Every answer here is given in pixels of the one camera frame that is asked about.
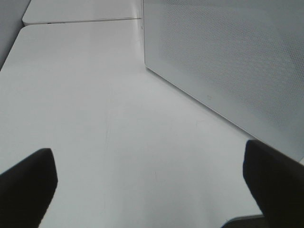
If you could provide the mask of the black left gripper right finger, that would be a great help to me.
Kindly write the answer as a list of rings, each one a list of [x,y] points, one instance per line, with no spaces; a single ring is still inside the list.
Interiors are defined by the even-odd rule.
[[[243,177],[271,228],[304,226],[304,167],[258,140],[245,146]]]

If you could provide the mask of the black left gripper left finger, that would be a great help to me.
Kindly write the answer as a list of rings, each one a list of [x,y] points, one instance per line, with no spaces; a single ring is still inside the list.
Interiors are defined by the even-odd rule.
[[[58,184],[52,150],[43,148],[0,175],[0,226],[39,227]]]

